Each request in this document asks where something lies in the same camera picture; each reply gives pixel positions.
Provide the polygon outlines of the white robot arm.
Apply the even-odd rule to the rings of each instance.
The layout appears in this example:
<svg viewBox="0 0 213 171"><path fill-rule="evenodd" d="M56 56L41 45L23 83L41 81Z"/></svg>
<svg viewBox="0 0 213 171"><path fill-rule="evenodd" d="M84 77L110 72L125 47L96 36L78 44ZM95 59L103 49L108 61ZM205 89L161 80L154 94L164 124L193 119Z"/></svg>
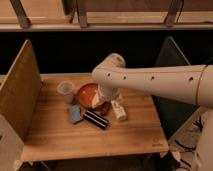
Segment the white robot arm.
<svg viewBox="0 0 213 171"><path fill-rule="evenodd" d="M114 100L119 88L126 88L207 108L192 170L213 171L213 65L128 69L124 58L112 53L93 69L92 79L103 101Z"/></svg>

